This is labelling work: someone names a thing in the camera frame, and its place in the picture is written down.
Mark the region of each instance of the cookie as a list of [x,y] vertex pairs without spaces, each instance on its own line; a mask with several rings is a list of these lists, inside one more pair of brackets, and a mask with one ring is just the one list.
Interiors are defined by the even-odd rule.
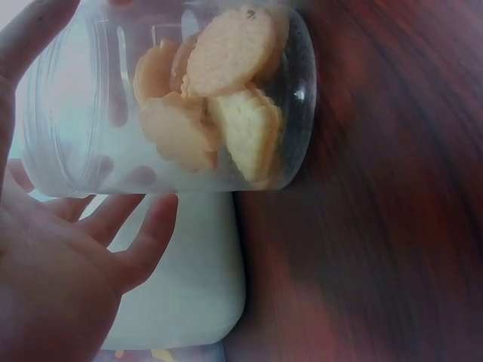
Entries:
[[255,97],[258,98],[261,104],[269,110],[272,121],[272,133],[265,144],[265,149],[263,151],[263,163],[260,171],[262,178],[267,179],[269,178],[269,172],[272,169],[272,163],[277,154],[278,143],[283,125],[283,114],[281,109],[277,107],[273,100],[267,97],[261,89],[256,88],[252,84],[248,85],[248,89]]
[[269,107],[249,90],[208,99],[209,115],[221,130],[226,147],[243,177],[250,183],[267,176],[268,143],[276,128]]
[[177,49],[177,44],[163,40],[139,59],[133,80],[134,96],[139,106],[149,98],[162,98],[171,91],[171,64]]
[[252,183],[251,185],[255,190],[268,190],[276,186],[276,183],[281,176],[281,157],[279,154],[275,154],[272,161],[272,166],[269,169],[268,176],[264,181]]
[[290,16],[287,10],[283,7],[271,7],[267,8],[267,11],[270,13],[275,25],[275,47],[265,65],[254,76],[253,80],[257,84],[265,84],[273,80],[278,68],[280,68],[290,33]]
[[189,172],[217,169],[220,134],[204,118],[201,100],[186,101],[175,92],[147,100],[139,113],[144,136],[160,156]]
[[181,92],[181,85],[183,84],[183,77],[186,75],[186,68],[188,68],[188,59],[196,43],[200,33],[196,33],[186,38],[176,52],[171,67],[171,90],[173,92]]
[[243,6],[216,17],[189,57],[189,92],[213,97],[244,86],[266,64],[275,36],[272,17],[264,8]]

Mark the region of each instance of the clear plastic jar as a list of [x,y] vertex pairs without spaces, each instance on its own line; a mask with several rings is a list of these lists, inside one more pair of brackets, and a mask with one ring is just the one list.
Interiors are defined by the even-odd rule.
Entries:
[[118,3],[129,5],[81,1],[27,73],[21,137],[36,188],[83,197],[285,187],[315,111],[302,17],[240,2]]

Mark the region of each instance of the hand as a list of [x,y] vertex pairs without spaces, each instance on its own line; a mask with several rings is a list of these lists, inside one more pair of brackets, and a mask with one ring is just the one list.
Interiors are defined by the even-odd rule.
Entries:
[[172,236],[177,197],[155,202],[131,247],[109,246],[142,196],[40,203],[19,161],[8,162],[14,91],[29,64],[68,23],[78,0],[38,0],[0,32],[0,360],[90,361],[121,297],[154,271]]

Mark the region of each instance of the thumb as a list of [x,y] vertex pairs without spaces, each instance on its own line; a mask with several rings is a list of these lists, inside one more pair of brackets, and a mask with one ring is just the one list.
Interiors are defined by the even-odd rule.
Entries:
[[0,32],[0,188],[14,134],[15,88],[30,64],[70,21],[78,3],[34,0]]
[[0,76],[14,87],[70,21],[79,0],[34,0],[0,32]]

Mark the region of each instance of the wooden table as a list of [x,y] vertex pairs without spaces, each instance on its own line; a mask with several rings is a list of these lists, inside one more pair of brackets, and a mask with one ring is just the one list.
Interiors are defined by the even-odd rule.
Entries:
[[483,360],[483,2],[318,0],[316,129],[283,192],[235,196],[228,362]]

